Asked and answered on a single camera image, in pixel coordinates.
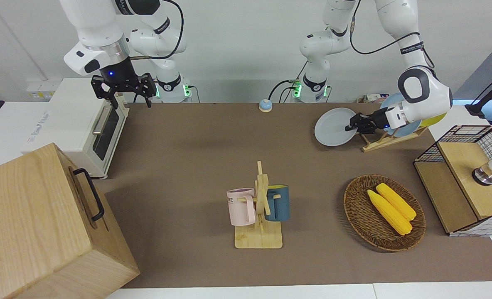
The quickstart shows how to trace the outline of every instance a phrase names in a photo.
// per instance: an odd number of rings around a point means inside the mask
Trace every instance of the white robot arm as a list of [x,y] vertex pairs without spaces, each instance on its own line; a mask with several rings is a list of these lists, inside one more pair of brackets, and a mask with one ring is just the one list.
[[[325,57],[349,49],[354,30],[352,11],[357,3],[360,0],[328,0],[323,15],[328,30],[309,34],[301,42],[301,53],[309,61],[300,78],[301,101],[314,103],[324,95],[330,70]],[[370,115],[356,115],[347,130],[372,133],[376,128],[395,129],[446,113],[451,109],[453,97],[449,87],[438,80],[426,62],[419,38],[417,1],[375,0],[375,6],[384,30],[398,42],[407,68],[398,80],[405,100]]]
[[[67,65],[80,75],[100,70],[102,76],[94,75],[91,84],[98,98],[111,101],[117,108],[114,94],[117,91],[131,91],[145,98],[151,107],[150,98],[158,93],[153,77],[149,73],[138,76],[130,59],[128,39],[116,21],[116,13],[138,15],[149,28],[134,30],[130,39],[134,49],[147,55],[145,58],[160,59],[157,65],[164,65],[169,72],[162,72],[163,80],[176,74],[175,64],[169,58],[185,50],[181,41],[182,30],[170,26],[170,19],[160,10],[160,0],[60,0],[69,21],[78,32],[79,43],[65,55]],[[170,50],[168,55],[159,57]]]
[[[157,97],[161,102],[179,103],[190,96],[185,78],[177,69],[172,55],[183,53],[187,43],[183,37],[183,11],[173,1],[182,17],[182,26],[175,28],[170,23],[170,18],[161,8],[159,0],[127,0],[124,5],[117,1],[117,13],[122,15],[138,15],[138,18],[147,26],[132,30],[128,38],[130,45],[138,53],[151,58],[155,66],[155,81],[157,83]],[[133,6],[145,3],[153,6],[147,9]]]

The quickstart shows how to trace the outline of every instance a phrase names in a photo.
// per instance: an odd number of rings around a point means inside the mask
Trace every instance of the brown tabletop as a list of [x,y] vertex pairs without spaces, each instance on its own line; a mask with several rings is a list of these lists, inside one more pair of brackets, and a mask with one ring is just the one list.
[[[314,137],[323,113],[369,104],[134,104],[106,192],[141,275],[129,288],[460,282],[492,280],[492,241],[448,237],[412,162],[433,143],[429,133],[362,153],[363,141],[329,148]],[[238,250],[226,191],[253,187],[256,161],[271,184],[287,184],[291,219],[283,248]],[[347,184],[382,174],[407,187],[425,212],[419,245],[379,253],[345,217]]]

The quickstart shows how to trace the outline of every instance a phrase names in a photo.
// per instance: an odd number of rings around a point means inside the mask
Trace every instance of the wooden crate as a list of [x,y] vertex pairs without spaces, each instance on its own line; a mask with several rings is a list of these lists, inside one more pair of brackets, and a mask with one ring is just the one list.
[[103,193],[93,221],[74,170],[54,144],[0,166],[0,299],[103,299],[139,274]]
[[482,186],[472,171],[488,162],[475,142],[438,142],[443,162],[414,163],[447,233],[459,232],[492,218],[492,185]]

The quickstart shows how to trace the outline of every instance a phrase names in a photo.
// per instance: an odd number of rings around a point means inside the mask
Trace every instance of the oven door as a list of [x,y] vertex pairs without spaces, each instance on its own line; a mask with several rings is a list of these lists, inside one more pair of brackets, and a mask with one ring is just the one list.
[[88,150],[88,156],[94,161],[94,164],[101,165],[104,176],[107,174],[111,157],[124,127],[124,121],[125,116],[120,108],[115,110],[107,104],[102,107],[102,112],[92,131],[94,140]]

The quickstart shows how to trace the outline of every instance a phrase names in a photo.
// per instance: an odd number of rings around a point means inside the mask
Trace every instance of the woven tray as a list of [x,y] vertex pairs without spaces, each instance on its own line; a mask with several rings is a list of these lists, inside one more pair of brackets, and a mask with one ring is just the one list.
[[[387,223],[371,203],[367,190],[384,182],[396,191],[415,210],[416,217],[411,221],[411,233],[401,236]],[[398,182],[367,174],[354,179],[344,193],[344,209],[349,223],[366,242],[389,251],[398,252],[416,246],[425,234],[425,216],[418,200]]]

